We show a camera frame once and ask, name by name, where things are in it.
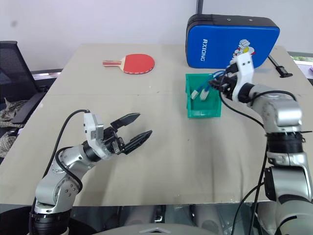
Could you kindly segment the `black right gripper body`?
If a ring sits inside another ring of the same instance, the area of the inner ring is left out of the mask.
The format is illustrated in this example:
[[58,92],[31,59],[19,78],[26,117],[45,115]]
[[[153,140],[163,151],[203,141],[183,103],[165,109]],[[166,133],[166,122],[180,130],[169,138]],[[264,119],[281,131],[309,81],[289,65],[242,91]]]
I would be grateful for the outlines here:
[[237,63],[234,62],[226,68],[224,74],[222,75],[221,79],[222,93],[228,99],[239,99],[238,72],[239,69]]

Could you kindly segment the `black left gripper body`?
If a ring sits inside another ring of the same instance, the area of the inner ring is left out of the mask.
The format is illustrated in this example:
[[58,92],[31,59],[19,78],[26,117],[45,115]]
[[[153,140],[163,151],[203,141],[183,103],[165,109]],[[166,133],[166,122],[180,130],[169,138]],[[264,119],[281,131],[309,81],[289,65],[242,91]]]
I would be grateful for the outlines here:
[[111,123],[109,127],[104,129],[102,143],[113,154],[125,153],[125,143],[121,137],[117,135],[117,129]]

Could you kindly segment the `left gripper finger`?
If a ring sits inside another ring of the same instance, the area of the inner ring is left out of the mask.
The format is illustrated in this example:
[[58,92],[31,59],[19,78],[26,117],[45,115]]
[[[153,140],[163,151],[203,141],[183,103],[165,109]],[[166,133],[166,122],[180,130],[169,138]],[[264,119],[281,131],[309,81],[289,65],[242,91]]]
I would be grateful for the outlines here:
[[152,132],[152,130],[149,130],[132,138],[126,145],[124,145],[123,153],[127,155],[139,148],[150,137]]
[[134,122],[138,117],[140,116],[140,113],[130,113],[127,114],[113,122],[111,122],[111,127],[114,130],[118,130],[119,128],[123,126],[127,126],[130,123]]

